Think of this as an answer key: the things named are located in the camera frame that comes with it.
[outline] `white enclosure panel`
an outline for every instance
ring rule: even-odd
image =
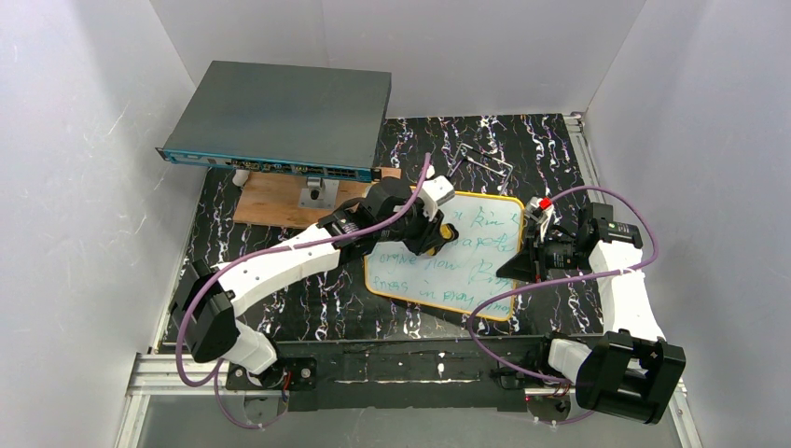
[[[204,171],[162,145],[194,91],[146,0],[0,2],[0,446],[111,446]]]
[[[389,117],[585,110],[644,2],[330,0],[329,65],[392,72]]]
[[[321,0],[151,0],[195,85],[214,60],[326,67]]]
[[[663,246],[646,286],[705,446],[791,440],[789,18],[648,0],[586,117],[600,178]]]
[[[393,73],[388,117],[584,110],[645,0],[151,0],[211,60]]]

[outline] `yellow whiteboard frame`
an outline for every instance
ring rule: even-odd
[[[519,233],[517,234],[517,253],[519,253],[519,251],[521,250],[522,233],[524,232],[524,203],[522,203],[522,201],[520,201],[518,198],[514,198],[514,197],[511,197],[511,196],[494,196],[493,194],[473,193],[473,192],[469,192],[469,191],[456,191],[456,194],[460,195],[460,196],[471,196],[471,197],[474,197],[474,198],[492,199],[492,200],[496,200],[496,201],[511,201],[513,203],[517,203],[519,205],[520,211],[522,213],[522,219],[520,219],[520,229],[519,229]],[[459,311],[458,309],[453,309],[453,308],[450,308],[450,307],[447,307],[447,306],[440,306],[440,305],[437,305],[435,303],[429,303],[427,301],[416,301],[414,299],[408,299],[408,298],[405,298],[405,297],[397,296],[395,294],[384,294],[382,291],[377,291],[376,289],[372,288],[368,284],[368,256],[365,256],[363,258],[363,269],[364,269],[363,275],[365,276],[365,279],[366,279],[366,289],[371,294],[376,294],[377,296],[388,297],[390,299],[397,299],[397,300],[400,300],[400,301],[410,301],[412,303],[418,303],[418,304],[421,304],[421,305],[430,306],[432,308],[438,308],[440,310],[445,310],[445,311],[451,311],[451,312],[454,312],[454,313],[459,313],[460,315],[469,315],[469,313],[465,313],[463,311]],[[517,285],[518,285],[517,281],[514,280],[514,285],[513,285],[514,288],[516,288]],[[490,315],[485,315],[484,311],[481,311],[480,313],[478,313],[478,317],[484,317],[484,318],[487,318],[489,320],[493,320],[495,322],[506,322],[506,321],[508,321],[508,319],[510,319],[511,316],[514,315],[514,298],[513,298],[513,296],[511,297],[511,304],[508,307],[508,309],[511,310],[511,311],[508,312],[508,315],[506,315],[506,317],[492,317]]]

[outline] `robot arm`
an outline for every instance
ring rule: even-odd
[[[550,269],[582,269],[622,275],[597,279],[604,313],[604,335],[592,347],[554,334],[544,368],[576,385],[577,403],[590,410],[657,423],[686,365],[684,350],[665,341],[645,291],[645,274],[625,268],[643,255],[639,230],[613,220],[613,208],[591,203],[580,210],[573,234],[556,228],[547,237],[551,204],[534,198],[527,215],[534,236],[497,275],[523,281],[545,280]]]
[[[293,246],[352,233],[384,221],[397,213],[411,195],[409,183],[385,177],[370,188],[365,198],[344,203],[331,215],[280,246]],[[418,200],[392,226],[368,235],[335,244],[316,245],[257,257],[227,271],[209,289],[187,325],[187,345],[197,362],[220,357],[239,364],[253,374],[261,374],[276,360],[270,340],[237,320],[248,308],[273,292],[315,273],[337,268],[369,254],[379,241],[400,241],[414,254],[436,254],[446,243],[458,238],[451,224],[443,224],[439,206],[454,195],[444,176],[423,183]],[[185,310],[214,268],[202,260],[189,264],[170,306],[171,319],[180,323]]]

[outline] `metal bracket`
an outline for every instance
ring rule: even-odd
[[[322,179],[321,177],[307,177],[305,188],[299,194],[299,208],[318,208],[321,210],[335,210],[335,201],[338,199],[339,180]]]
[[[490,161],[497,162],[499,164],[500,168],[499,169],[494,169],[491,166],[486,165],[482,161],[476,161],[475,159],[473,159],[471,156],[469,156],[467,154],[467,151],[472,151],[472,152],[480,155],[480,159],[482,161],[490,160]],[[449,180],[451,180],[451,177],[456,173],[456,170],[458,170],[459,167],[462,166],[463,162],[471,163],[471,164],[473,164],[475,166],[478,166],[478,168],[484,169],[484,170],[486,170],[486,171],[488,171],[488,172],[490,172],[490,173],[492,173],[494,175],[499,175],[500,177],[502,177],[503,178],[503,183],[501,183],[500,185],[497,186],[497,192],[499,194],[506,194],[506,187],[508,186],[508,182],[510,182],[510,180],[511,180],[511,175],[514,173],[514,165],[512,165],[511,163],[508,163],[506,161],[501,161],[500,159],[496,159],[496,158],[490,156],[489,154],[484,154],[484,153],[478,151],[477,149],[471,147],[470,145],[462,143],[456,149],[456,153],[453,154],[453,166],[452,166],[451,170],[448,172],[448,175],[447,175],[447,178]]]

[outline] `purple cable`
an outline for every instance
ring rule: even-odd
[[[193,380],[190,380],[187,377],[187,373],[184,370],[184,338],[187,335],[187,323],[189,322],[189,319],[192,318],[192,314],[195,313],[195,309],[198,307],[198,303],[201,302],[201,299],[203,299],[203,296],[206,295],[206,292],[209,290],[209,288],[212,287],[214,285],[214,283],[216,283],[217,280],[224,273],[228,272],[231,268],[233,268],[234,266],[236,266],[236,265],[238,265],[240,263],[243,263],[243,262],[245,262],[245,261],[247,261],[249,259],[253,259],[255,257],[260,257],[262,255],[278,254],[278,253],[285,252],[285,251],[288,251],[288,250],[306,249],[308,247],[314,247],[316,245],[324,245],[324,244],[327,244],[327,243],[336,243],[338,241],[343,241],[343,240],[348,240],[348,239],[351,239],[351,238],[356,238],[356,237],[359,237],[359,236],[364,236],[364,235],[367,235],[369,233],[373,233],[374,231],[380,231],[381,229],[384,229],[385,227],[395,223],[400,218],[402,218],[404,215],[406,215],[407,212],[411,209],[412,205],[415,203],[415,201],[417,201],[418,194],[420,193],[420,190],[423,188],[423,182],[425,181],[426,175],[428,173],[428,167],[430,165],[431,165],[431,153],[426,153],[425,154],[425,158],[423,159],[423,169],[421,170],[420,178],[418,178],[418,183],[415,186],[415,190],[412,192],[412,195],[409,196],[409,199],[407,200],[407,202],[404,204],[403,207],[401,207],[400,210],[398,210],[397,213],[395,213],[395,215],[392,215],[391,217],[388,217],[387,219],[385,219],[384,221],[380,222],[379,224],[375,224],[375,225],[373,225],[371,227],[367,227],[367,228],[361,229],[359,231],[353,231],[352,233],[346,233],[346,234],[343,234],[343,235],[338,235],[338,236],[333,236],[331,238],[326,238],[324,240],[311,241],[309,243],[301,243],[301,244],[298,244],[298,245],[294,245],[293,248],[290,247],[290,246],[280,246],[280,247],[268,247],[266,249],[258,250],[256,252],[253,252],[253,253],[247,254],[247,255],[245,255],[243,257],[240,257],[238,259],[235,259],[234,261],[229,263],[226,267],[224,267],[223,269],[219,270],[217,273],[212,275],[209,278],[209,280],[206,282],[206,284],[203,285],[203,287],[198,291],[198,293],[195,295],[195,297],[192,298],[192,301],[189,303],[189,306],[187,307],[187,310],[184,312],[184,318],[182,318],[181,324],[179,324],[179,326],[178,326],[178,335],[176,336],[176,341],[175,341],[175,367],[176,367],[176,370],[178,371],[178,377],[181,378],[181,381],[185,385],[188,385],[190,387],[200,387],[202,385],[205,385],[209,381],[211,381],[212,378],[216,378],[216,376],[219,374],[220,366],[223,363],[223,358],[220,358],[220,359],[217,360],[217,364],[215,365],[215,367],[212,369],[212,371],[209,372],[209,374],[205,378],[203,378],[201,380],[198,380],[198,381],[193,381]],[[228,418],[228,420],[230,420],[231,423],[233,423],[234,425],[236,425],[238,427],[250,427],[250,425],[247,425],[245,423],[241,423],[241,422],[235,420],[232,416],[230,416],[230,413],[223,407],[222,402],[219,399],[218,388],[216,387],[215,390],[217,391],[217,403],[220,405],[220,409],[223,411],[223,414]],[[250,427],[250,428],[258,429],[260,427],[259,426],[255,426],[255,427]]]
[[[593,189],[593,190],[600,191],[602,193],[608,194],[608,195],[618,199],[622,203],[624,203],[624,205],[629,207],[629,209],[634,213],[634,215],[637,217],[637,219],[640,220],[640,223],[643,224],[643,227],[645,227],[645,231],[648,233],[648,238],[650,238],[651,244],[654,247],[654,250],[653,250],[653,253],[651,254],[651,257],[649,259],[645,260],[645,261],[641,261],[641,262],[639,262],[639,263],[637,263],[637,264],[635,264],[633,266],[630,266],[629,268],[623,268],[623,269],[624,270],[629,269],[629,270],[637,271],[638,269],[642,269],[645,266],[653,263],[657,259],[657,257],[659,256],[659,243],[657,242],[656,235],[654,235],[654,232],[651,230],[651,228],[645,222],[645,219],[643,219],[643,216],[640,215],[640,212],[635,210],[634,206],[631,205],[631,203],[629,203],[629,201],[627,201],[626,198],[624,198],[623,196],[615,193],[611,189],[605,189],[603,187],[594,187],[594,186],[583,185],[583,186],[580,186],[580,187],[574,187],[572,189],[567,189],[566,191],[562,191],[562,192],[558,193],[557,195],[555,195],[553,198],[550,198],[550,200],[552,201],[552,203],[556,203],[560,198],[562,198],[564,196],[567,196],[567,195],[572,194],[572,193],[576,193],[578,191],[588,190],[588,189]],[[545,375],[545,374],[539,373],[537,371],[528,371],[527,369],[524,369],[523,367],[520,367],[520,366],[518,366],[518,365],[516,365],[516,364],[514,364],[514,363],[512,363],[510,361],[505,360],[502,357],[499,357],[498,355],[495,354],[495,352],[490,350],[489,347],[487,347],[486,345],[483,344],[483,342],[480,341],[480,337],[475,333],[475,330],[473,329],[473,319],[475,318],[476,315],[478,315],[478,313],[480,313],[481,310],[483,310],[487,306],[491,305],[492,303],[495,303],[496,301],[501,301],[502,299],[506,299],[506,298],[511,297],[511,296],[515,296],[517,294],[523,294],[523,293],[526,293],[526,292],[530,292],[530,291],[533,291],[535,289],[539,289],[541,287],[552,287],[552,286],[555,286],[555,285],[568,285],[568,284],[574,283],[574,282],[582,282],[582,281],[585,281],[585,280],[595,280],[597,278],[608,277],[610,275],[619,275],[619,274],[622,274],[622,270],[607,271],[605,273],[588,273],[588,274],[585,274],[585,275],[580,275],[578,277],[558,278],[558,279],[555,279],[555,280],[549,280],[547,282],[533,283],[533,284],[530,284],[530,285],[527,285],[527,286],[524,286],[524,287],[518,287],[516,289],[510,290],[510,291],[506,291],[506,292],[504,292],[504,293],[502,293],[502,294],[500,294],[498,296],[494,296],[491,299],[488,299],[484,303],[478,305],[478,307],[476,309],[472,310],[472,313],[470,313],[469,317],[467,318],[467,331],[469,332],[470,338],[472,338],[472,341],[481,350],[483,350],[483,353],[489,355],[490,357],[492,357],[497,362],[499,362],[499,363],[501,363],[503,365],[506,365],[506,366],[510,367],[511,369],[513,369],[515,371],[519,371],[521,373],[524,373],[525,375],[532,376],[532,377],[537,378],[539,380],[550,381],[550,382],[553,382],[553,383],[561,383],[561,384],[571,383],[571,380],[566,379],[566,378],[559,378],[557,376]]]

